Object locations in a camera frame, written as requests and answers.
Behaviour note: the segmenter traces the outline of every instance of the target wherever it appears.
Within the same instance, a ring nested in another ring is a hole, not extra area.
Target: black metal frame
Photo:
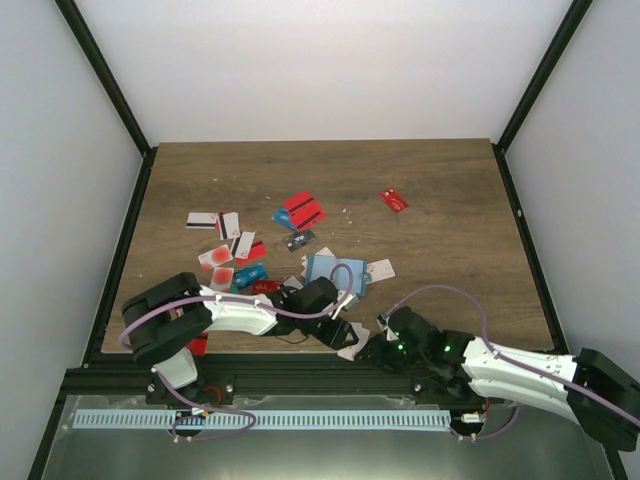
[[[150,373],[137,367],[130,354],[104,354],[101,349],[157,147],[151,148],[149,146],[75,1],[55,1],[132,140],[138,147],[142,155],[142,165],[83,357],[84,368],[70,369],[64,377],[29,475],[29,478],[33,480],[41,478],[44,472],[51,442],[68,395],[140,395],[146,392],[146,386],[150,381]],[[498,168],[551,333],[554,351],[558,353],[568,352],[567,343],[540,267],[526,219],[522,213],[505,153],[592,1],[574,0],[572,2],[498,144],[493,145]],[[233,378],[234,393],[238,395],[340,395],[349,393],[406,395],[410,393],[414,394],[416,400],[421,403],[438,403],[442,408],[447,409],[466,407],[459,403],[449,404],[446,397],[440,398],[438,394],[428,388],[416,395],[414,387],[419,380],[413,381],[408,376],[387,375],[372,371],[366,367],[345,362],[333,355],[209,354],[201,358],[204,371],[215,371],[227,378]],[[606,454],[616,480],[626,479],[618,452],[607,451]]]

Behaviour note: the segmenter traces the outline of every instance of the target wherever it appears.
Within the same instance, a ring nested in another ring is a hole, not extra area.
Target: table
[[[397,189],[410,207],[394,214],[379,198]],[[328,218],[318,239],[290,253],[290,232],[271,220],[282,202],[309,190]],[[186,229],[189,212],[236,211],[269,251],[257,260],[271,279],[300,274],[300,257],[329,247],[343,258],[390,259],[396,277],[367,287],[344,318],[377,332],[375,319],[426,284],[454,285],[484,305],[490,337],[518,348],[553,344],[491,144],[486,139],[161,144],[107,327],[103,352],[121,352],[122,304],[183,271],[208,285],[197,256],[223,242],[216,230]],[[235,266],[232,262],[225,266]],[[479,333],[465,298],[431,292],[409,304],[440,328]],[[296,341],[301,336],[292,335]],[[315,339],[290,345],[239,332],[211,335],[208,351],[330,351]]]

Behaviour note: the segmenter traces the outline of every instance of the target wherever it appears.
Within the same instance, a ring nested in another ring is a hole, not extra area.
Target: black card
[[[313,242],[317,237],[311,230],[302,230],[301,232],[294,232],[283,240],[290,252],[300,250],[305,245]]]

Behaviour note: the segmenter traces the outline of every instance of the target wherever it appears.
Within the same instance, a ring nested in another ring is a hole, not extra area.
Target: wooden tabletop
[[[395,214],[379,198],[393,187],[409,208]],[[271,220],[285,199],[309,190],[328,217],[317,240],[295,253],[290,232]],[[208,285],[197,257],[221,245],[217,230],[186,229],[189,212],[238,212],[269,251],[271,279],[299,275],[300,257],[329,247],[340,258],[390,259],[396,277],[371,284],[344,318],[376,333],[375,319],[414,289],[447,284],[476,296],[496,343],[530,349],[552,342],[488,140],[392,140],[162,144],[107,335],[121,351],[122,304],[183,271]],[[225,266],[238,267],[235,261]],[[440,328],[478,334],[480,316],[464,297],[429,292],[409,304]],[[290,340],[302,337],[292,335]],[[289,345],[272,337],[223,332],[209,351],[326,351],[314,339]]]

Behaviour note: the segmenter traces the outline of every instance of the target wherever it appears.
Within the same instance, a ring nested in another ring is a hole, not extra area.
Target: white wall
[[[491,137],[569,0],[79,0],[152,143]]]
[[[78,366],[140,156],[53,1],[0,16],[0,476]]]
[[[640,2],[594,2],[508,152],[560,322],[640,379]],[[640,479],[640,453],[624,454]]]

